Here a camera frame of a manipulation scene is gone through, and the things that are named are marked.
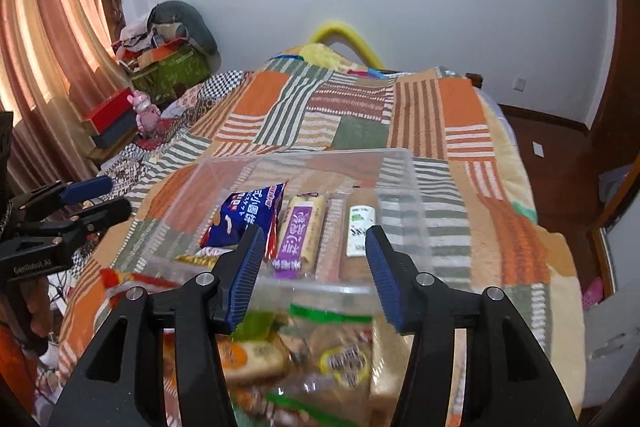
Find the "left hand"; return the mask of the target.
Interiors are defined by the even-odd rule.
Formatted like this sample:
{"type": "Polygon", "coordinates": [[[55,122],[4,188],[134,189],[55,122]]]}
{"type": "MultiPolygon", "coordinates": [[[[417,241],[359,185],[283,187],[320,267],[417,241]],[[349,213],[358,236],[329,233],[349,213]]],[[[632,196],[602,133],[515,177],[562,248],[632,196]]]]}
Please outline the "left hand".
{"type": "Polygon", "coordinates": [[[31,358],[44,355],[52,329],[49,279],[36,277],[2,283],[1,321],[9,326],[25,355],[31,358]]]}

